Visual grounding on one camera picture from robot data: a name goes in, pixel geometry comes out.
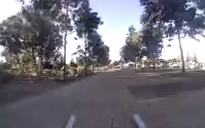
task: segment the foliage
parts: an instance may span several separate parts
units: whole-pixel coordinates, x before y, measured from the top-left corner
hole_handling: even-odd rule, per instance
[[[38,73],[43,63],[53,62],[59,56],[62,36],[58,26],[27,7],[0,24],[0,44],[7,50],[8,54],[4,55],[16,56],[15,62],[24,63],[25,67],[33,64]]]
[[[128,29],[125,45],[121,49],[121,56],[124,61],[135,61],[136,57],[141,57],[142,42],[141,33],[136,32],[134,26],[130,26]]]
[[[81,63],[85,63],[85,73],[87,75],[88,65],[95,57],[94,52],[99,48],[94,43],[101,43],[101,39],[96,30],[102,22],[97,12],[93,12],[89,7],[89,2],[83,3],[82,6],[75,11],[75,16],[77,36],[84,39],[84,48],[78,48],[79,53],[81,53],[78,60]]]
[[[163,32],[161,27],[146,25],[142,31],[142,44],[146,48],[148,58],[156,59],[162,53]]]

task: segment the sky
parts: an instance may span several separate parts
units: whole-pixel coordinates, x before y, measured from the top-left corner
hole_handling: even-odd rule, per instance
[[[103,25],[99,27],[99,33],[102,35],[104,43],[110,47],[110,58],[112,61],[120,59],[120,48],[125,44],[128,27],[134,25],[140,30],[140,15],[142,8],[138,0],[90,0],[93,11],[98,12]],[[9,16],[15,15],[21,9],[17,0],[0,0],[0,22]],[[78,45],[82,40],[74,40],[75,35],[68,37],[67,44],[67,62],[76,52]],[[171,44],[172,47],[164,47],[161,58],[170,59],[179,57],[179,46],[177,40],[169,42],[164,40],[165,46]],[[182,39],[185,58],[187,55],[198,57],[199,61],[205,61],[205,40],[197,42],[190,38]]]

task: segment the tree trunk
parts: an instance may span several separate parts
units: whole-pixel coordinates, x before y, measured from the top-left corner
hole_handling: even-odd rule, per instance
[[[135,70],[137,69],[137,57],[135,57]]]
[[[184,52],[183,52],[183,48],[181,45],[181,35],[180,35],[180,31],[178,30],[178,43],[179,43],[179,48],[180,48],[180,53],[181,53],[181,64],[182,64],[182,72],[185,72],[185,62],[184,62]]]
[[[85,51],[84,51],[84,57],[85,57],[85,63],[86,63],[86,67],[85,67],[85,74],[86,74],[86,76],[88,75],[88,60],[87,60],[87,53],[86,53],[86,51],[87,51],[87,39],[86,39],[86,35],[85,35],[85,39],[84,39],[84,49],[85,49]]]
[[[153,71],[155,71],[155,69],[156,69],[156,65],[155,65],[156,63],[155,63],[155,59],[153,59]]]
[[[65,30],[65,34],[64,34],[64,70],[63,70],[63,75],[64,75],[64,79],[66,78],[66,44],[67,44],[67,32],[68,30]]]
[[[37,74],[37,76],[39,76],[39,72],[38,72],[38,68],[37,68],[37,61],[36,61],[36,57],[35,57],[35,51],[32,48],[32,58],[34,60],[34,68],[35,68],[35,72]]]
[[[66,78],[66,45],[67,45],[67,36],[68,36],[68,27],[67,27],[67,20],[68,20],[68,15],[69,15],[69,3],[67,3],[66,5],[66,9],[65,9],[65,34],[64,34],[64,70],[63,70],[63,75],[64,75],[64,79]]]

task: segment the asphalt road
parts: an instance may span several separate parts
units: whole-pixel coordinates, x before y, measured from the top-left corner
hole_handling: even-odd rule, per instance
[[[101,73],[0,107],[0,128],[65,128],[72,115],[74,128],[133,128],[134,114],[147,128],[205,128],[205,78]]]

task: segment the white lane marking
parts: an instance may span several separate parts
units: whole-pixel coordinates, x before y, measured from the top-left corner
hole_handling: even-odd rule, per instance
[[[145,123],[142,121],[141,117],[138,114],[134,114],[133,119],[139,128],[146,128]]]
[[[74,123],[75,123],[75,121],[76,121],[75,116],[71,115],[71,117],[70,117],[67,125],[65,126],[65,128],[72,128]]]

